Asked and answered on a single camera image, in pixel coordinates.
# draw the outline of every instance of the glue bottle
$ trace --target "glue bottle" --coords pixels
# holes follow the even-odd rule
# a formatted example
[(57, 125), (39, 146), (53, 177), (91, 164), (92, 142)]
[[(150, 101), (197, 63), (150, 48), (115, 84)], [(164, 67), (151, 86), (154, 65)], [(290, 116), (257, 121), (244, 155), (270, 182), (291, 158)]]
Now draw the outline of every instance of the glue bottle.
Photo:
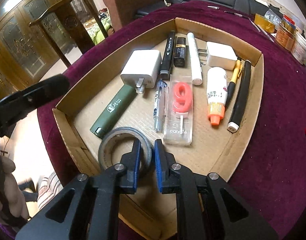
[(212, 125), (219, 125), (224, 117), (227, 99), (227, 75), (220, 67), (213, 67), (207, 72), (208, 115)]

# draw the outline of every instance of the striped fabric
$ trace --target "striped fabric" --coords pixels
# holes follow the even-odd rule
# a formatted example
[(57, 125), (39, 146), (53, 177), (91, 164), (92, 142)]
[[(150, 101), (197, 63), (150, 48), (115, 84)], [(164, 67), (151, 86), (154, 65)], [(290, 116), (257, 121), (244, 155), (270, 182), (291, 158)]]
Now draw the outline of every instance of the striped fabric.
[(63, 189), (55, 171), (47, 178), (44, 177), (38, 191), (37, 206), (41, 210), (52, 198)]

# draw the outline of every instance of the triangular cutout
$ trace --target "triangular cutout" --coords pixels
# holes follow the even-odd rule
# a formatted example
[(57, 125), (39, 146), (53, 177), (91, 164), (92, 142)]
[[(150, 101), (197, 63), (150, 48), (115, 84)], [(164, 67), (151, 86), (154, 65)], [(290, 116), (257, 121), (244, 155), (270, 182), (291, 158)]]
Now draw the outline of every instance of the triangular cutout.
[(45, 216), (58, 223), (63, 223), (72, 202), (74, 193), (74, 189), (70, 189), (68, 192), (66, 192), (66, 194), (61, 197), (61, 199), (56, 202), (49, 211), (45, 213)]
[(237, 222), (243, 218), (248, 217), (248, 211), (235, 198), (229, 194), (226, 189), (220, 189), (222, 198), (224, 200), (228, 216), (232, 223)]

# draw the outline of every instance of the yellow and black pen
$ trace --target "yellow and black pen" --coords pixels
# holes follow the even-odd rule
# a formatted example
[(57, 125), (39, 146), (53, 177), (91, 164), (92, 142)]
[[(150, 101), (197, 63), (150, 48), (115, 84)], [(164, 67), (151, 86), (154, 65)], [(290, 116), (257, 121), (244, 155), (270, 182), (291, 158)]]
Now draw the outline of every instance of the yellow and black pen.
[(227, 109), (229, 106), (229, 103), (234, 94), (237, 78), (240, 76), (240, 73), (242, 72), (242, 69), (243, 69), (243, 64), (241, 60), (242, 59), (240, 57), (237, 58), (235, 68), (233, 71), (233, 76), (231, 78), (231, 82), (228, 84), (228, 87), (227, 87), (227, 99), (226, 99), (225, 109)]

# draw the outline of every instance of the white bottle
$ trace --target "white bottle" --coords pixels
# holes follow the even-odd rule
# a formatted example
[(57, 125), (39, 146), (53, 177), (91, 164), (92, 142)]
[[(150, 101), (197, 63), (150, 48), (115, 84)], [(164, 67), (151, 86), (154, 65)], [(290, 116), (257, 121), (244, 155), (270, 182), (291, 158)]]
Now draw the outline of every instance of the white bottle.
[(190, 50), (192, 83), (194, 85), (200, 85), (203, 82), (202, 67), (200, 66), (200, 58), (198, 57), (196, 41), (193, 33), (187, 34), (187, 41)]
[(224, 118), (227, 99), (227, 75), (220, 67), (213, 67), (207, 72), (208, 118), (212, 125), (219, 125)]

